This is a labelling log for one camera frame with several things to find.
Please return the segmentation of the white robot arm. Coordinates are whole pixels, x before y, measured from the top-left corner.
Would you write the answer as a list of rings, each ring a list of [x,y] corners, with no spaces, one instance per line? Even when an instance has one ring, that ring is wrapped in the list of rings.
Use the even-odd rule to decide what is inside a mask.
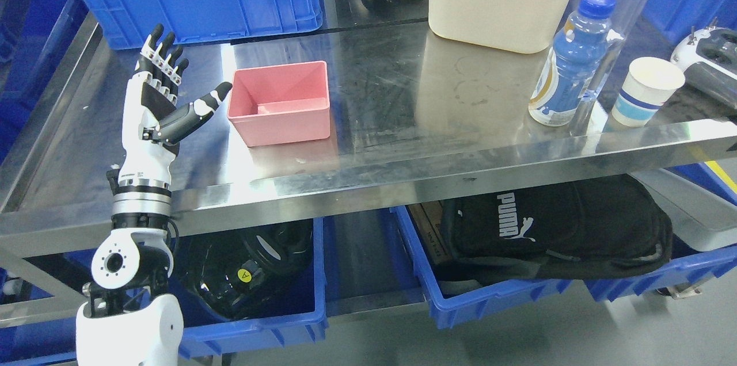
[[[165,182],[118,173],[107,172],[112,230],[94,253],[92,281],[82,288],[87,300],[77,311],[77,363],[176,365],[184,324],[169,292],[171,192]]]

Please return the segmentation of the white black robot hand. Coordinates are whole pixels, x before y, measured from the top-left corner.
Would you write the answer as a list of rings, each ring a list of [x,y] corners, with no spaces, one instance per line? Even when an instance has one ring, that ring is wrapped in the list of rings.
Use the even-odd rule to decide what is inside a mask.
[[[121,140],[126,158],[118,175],[121,186],[169,188],[169,167],[179,143],[205,125],[221,106],[232,83],[223,81],[206,95],[177,106],[179,86],[189,61],[176,35],[157,24],[140,48],[136,67],[127,81]]]

